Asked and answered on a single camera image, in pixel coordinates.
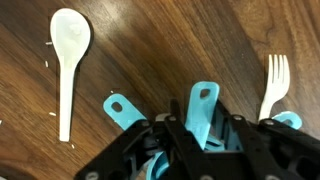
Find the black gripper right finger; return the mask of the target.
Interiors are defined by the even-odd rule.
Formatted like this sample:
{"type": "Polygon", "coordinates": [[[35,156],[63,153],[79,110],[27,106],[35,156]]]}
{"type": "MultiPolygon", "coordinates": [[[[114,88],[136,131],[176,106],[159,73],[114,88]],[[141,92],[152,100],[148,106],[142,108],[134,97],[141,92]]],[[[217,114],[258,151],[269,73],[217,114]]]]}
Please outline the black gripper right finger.
{"type": "Polygon", "coordinates": [[[320,180],[319,140],[274,119],[254,124],[222,103],[213,126],[225,147],[213,155],[215,180],[320,180]]]}

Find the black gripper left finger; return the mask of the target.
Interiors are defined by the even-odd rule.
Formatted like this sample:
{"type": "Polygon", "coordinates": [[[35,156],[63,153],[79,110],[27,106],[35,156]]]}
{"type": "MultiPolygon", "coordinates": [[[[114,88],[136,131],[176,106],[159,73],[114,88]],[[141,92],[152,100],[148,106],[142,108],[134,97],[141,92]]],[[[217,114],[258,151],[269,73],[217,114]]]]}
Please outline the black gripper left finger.
{"type": "Polygon", "coordinates": [[[156,153],[170,157],[186,133],[179,121],[138,120],[81,168],[74,180],[135,180],[156,153]]]}

